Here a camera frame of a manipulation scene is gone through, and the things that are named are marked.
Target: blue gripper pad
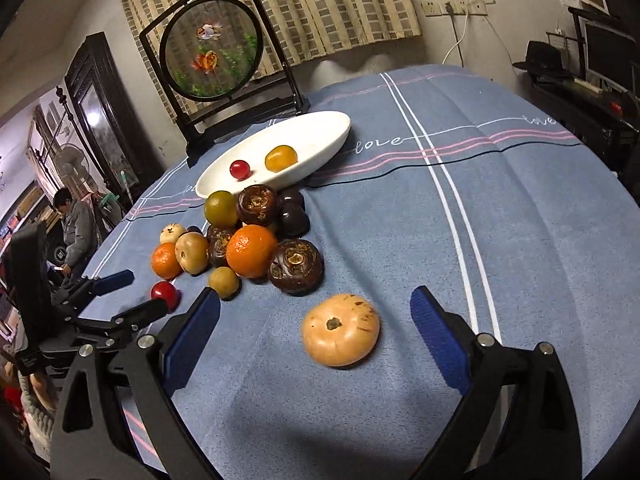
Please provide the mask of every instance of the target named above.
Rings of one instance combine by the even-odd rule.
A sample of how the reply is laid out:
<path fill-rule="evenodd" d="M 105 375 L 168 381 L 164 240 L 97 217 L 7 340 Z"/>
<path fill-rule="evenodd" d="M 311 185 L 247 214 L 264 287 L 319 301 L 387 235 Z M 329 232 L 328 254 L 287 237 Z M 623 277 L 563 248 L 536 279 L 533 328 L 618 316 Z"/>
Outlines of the blue gripper pad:
<path fill-rule="evenodd" d="M 177 332 L 170 335 L 173 343 L 163 351 L 162 386 L 167 397 L 187 385 L 219 319 L 220 298 L 212 288 L 205 287 L 186 313 L 173 316 L 164 326 L 160 339 Z"/>
<path fill-rule="evenodd" d="M 122 270 L 121 272 L 116 272 L 115 274 L 111 274 L 110 276 L 98 278 L 97 280 L 95 280 L 92 292 L 96 296 L 104 296 L 105 294 L 109 294 L 114 290 L 118 290 L 119 288 L 123 288 L 124 286 L 131 285 L 131 283 L 133 283 L 133 280 L 133 272 L 131 272 L 129 269 Z"/>
<path fill-rule="evenodd" d="M 452 332 L 451 323 L 447 323 L 445 319 L 455 314 L 445 312 L 425 287 L 418 287 L 411 294 L 410 310 L 415 327 L 429 348 L 447 386 L 465 395 L 471 388 L 469 357 Z"/>

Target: gray jacket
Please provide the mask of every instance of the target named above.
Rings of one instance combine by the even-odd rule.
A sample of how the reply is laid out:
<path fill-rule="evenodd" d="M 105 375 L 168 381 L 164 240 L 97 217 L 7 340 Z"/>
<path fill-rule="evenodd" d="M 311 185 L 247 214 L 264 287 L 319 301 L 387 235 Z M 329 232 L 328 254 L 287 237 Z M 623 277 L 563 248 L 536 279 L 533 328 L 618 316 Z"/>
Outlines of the gray jacket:
<path fill-rule="evenodd" d="M 62 227 L 66 245 L 65 263 L 73 267 L 98 246 L 94 213 L 87 203 L 74 200 L 71 210 L 62 219 Z"/>

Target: blue tablecloth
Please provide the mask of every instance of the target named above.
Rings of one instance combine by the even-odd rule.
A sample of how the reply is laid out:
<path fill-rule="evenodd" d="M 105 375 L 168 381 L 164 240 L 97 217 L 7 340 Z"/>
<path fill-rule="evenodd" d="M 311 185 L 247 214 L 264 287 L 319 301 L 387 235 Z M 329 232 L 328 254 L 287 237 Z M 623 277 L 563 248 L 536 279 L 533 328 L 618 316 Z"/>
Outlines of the blue tablecloth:
<path fill-rule="evenodd" d="M 226 480 L 408 478 L 459 400 L 410 318 L 411 291 L 424 284 L 477 332 L 507 346 L 556 346 L 587 473 L 640 394 L 640 214 L 631 197 L 560 124 L 463 69 L 364 76 L 309 97 L 311 111 L 352 121 L 342 151 L 303 183 L 306 238 L 324 254 L 326 279 L 303 298 L 246 282 L 223 303 L 173 397 L 214 466 Z M 129 268 L 136 282 L 96 299 L 85 317 L 109 319 L 146 300 L 161 229 L 205 227 L 198 177 L 265 126 L 216 145 L 194 168 L 183 161 L 143 195 L 88 267 L 102 276 Z M 178 313 L 206 279 L 177 278 Z M 305 313 L 338 292 L 366 297 L 382 316 L 372 358 L 349 371 L 315 364 L 300 340 Z M 123 401 L 145 461 L 161 467 L 126 392 Z"/>

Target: black wooden frame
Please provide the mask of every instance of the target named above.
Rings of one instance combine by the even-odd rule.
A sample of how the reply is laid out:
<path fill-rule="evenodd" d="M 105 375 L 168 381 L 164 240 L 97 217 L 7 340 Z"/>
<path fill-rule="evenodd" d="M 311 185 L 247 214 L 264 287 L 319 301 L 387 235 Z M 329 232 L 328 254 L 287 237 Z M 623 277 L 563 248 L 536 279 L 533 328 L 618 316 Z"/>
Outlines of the black wooden frame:
<path fill-rule="evenodd" d="M 128 203 L 129 199 L 119 175 L 111 171 L 82 109 L 82 99 L 91 86 L 95 88 L 118 143 L 138 178 L 139 182 L 130 187 L 135 201 L 162 175 L 162 166 L 156 159 L 127 97 L 103 32 L 86 37 L 69 66 L 65 83 L 78 123 L 100 165 L 100 172 L 105 175 L 110 189 L 118 192 L 121 200 Z"/>
<path fill-rule="evenodd" d="M 170 16 L 179 12 L 184 6 L 188 5 L 191 0 L 178 0 L 165 12 L 160 14 L 156 19 L 149 23 L 143 31 L 140 33 L 140 43 L 145 51 L 146 57 L 154 69 L 160 86 L 164 91 L 169 104 L 175 111 L 176 124 L 180 128 L 180 131 L 184 138 L 187 140 L 187 155 L 189 156 L 188 165 L 192 167 L 197 160 L 213 145 L 215 140 L 240 128 L 244 128 L 253 123 L 266 121 L 277 115 L 288 113 L 290 115 L 298 115 L 306 113 L 309 108 L 309 102 L 300 92 L 296 79 L 293 76 L 293 71 L 289 65 L 289 61 L 284 54 L 280 41 L 276 35 L 273 25 L 269 20 L 267 12 L 264 10 L 260 0 L 252 0 L 255 6 L 255 10 L 258 13 L 258 18 L 264 26 L 268 37 L 271 40 L 273 49 L 278 57 L 278 61 L 282 65 L 284 74 L 275 74 L 262 78 L 253 82 L 249 88 L 242 88 L 236 91 L 235 94 L 228 92 L 225 95 L 225 99 L 211 98 L 208 99 L 212 103 L 209 104 L 204 110 L 200 110 L 193 115 L 188 115 L 182 110 L 180 103 L 178 102 L 172 86 L 164 76 L 162 67 L 160 65 L 158 56 L 154 53 L 151 44 L 148 40 L 148 35 L 159 25 L 165 22 Z M 217 113 L 225 110 L 235 104 L 261 94 L 269 89 L 276 88 L 277 86 L 288 84 L 290 89 L 290 96 L 286 98 L 273 98 L 261 104 L 255 105 L 251 108 L 242 110 L 231 117 L 228 117 L 220 122 L 207 128 L 204 133 L 199 133 L 196 129 L 196 124 L 201 123 L 207 118 L 215 116 Z"/>

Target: fruit pile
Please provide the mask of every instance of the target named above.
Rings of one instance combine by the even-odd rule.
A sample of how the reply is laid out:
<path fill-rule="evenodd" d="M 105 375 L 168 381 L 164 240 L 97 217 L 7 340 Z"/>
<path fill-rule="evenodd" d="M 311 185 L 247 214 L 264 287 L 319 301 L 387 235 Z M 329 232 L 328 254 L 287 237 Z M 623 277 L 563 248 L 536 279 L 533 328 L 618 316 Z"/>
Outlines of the fruit pile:
<path fill-rule="evenodd" d="M 250 280 L 266 276 L 277 288 L 296 296 L 310 293 L 321 283 L 324 261 L 320 252 L 308 240 L 298 238 L 309 231 L 310 222 L 305 199 L 297 189 L 276 193 L 268 186 L 255 185 L 237 198 L 228 191 L 216 191 L 204 204 L 204 216 L 210 224 L 206 235 L 196 226 L 180 224 L 162 230 L 160 245 L 151 256 L 151 267 L 160 278 L 168 282 L 182 272 L 195 276 L 209 266 L 216 267 L 208 284 L 222 300 L 238 294 L 238 276 Z M 176 294 L 161 283 L 152 296 L 163 297 L 175 308 Z"/>
<path fill-rule="evenodd" d="M 257 184 L 243 189 L 237 198 L 216 191 L 205 202 L 204 216 L 210 224 L 209 263 L 218 267 L 209 286 L 222 299 L 235 294 L 237 276 L 250 280 L 267 276 L 293 295 L 308 294 L 322 281 L 322 256 L 315 245 L 298 238 L 309 231 L 310 223 L 297 189 L 277 194 Z M 278 243 L 277 237 L 284 241 Z"/>
<path fill-rule="evenodd" d="M 156 283 L 151 296 L 164 299 L 169 312 L 180 300 L 169 280 L 183 271 L 196 275 L 215 267 L 208 285 L 226 301 L 238 295 L 239 276 L 249 280 L 266 276 L 294 296 L 308 294 L 322 282 L 322 255 L 311 242 L 299 238 L 308 232 L 310 222 L 305 199 L 297 189 L 276 193 L 268 186 L 249 186 L 237 198 L 228 191 L 216 191 L 205 202 L 204 216 L 210 224 L 206 235 L 196 226 L 169 224 L 151 256 L 152 269 L 167 280 Z M 329 367 L 364 361 L 379 333 L 377 311 L 354 294 L 337 294 L 318 304 L 300 327 L 308 355 Z"/>

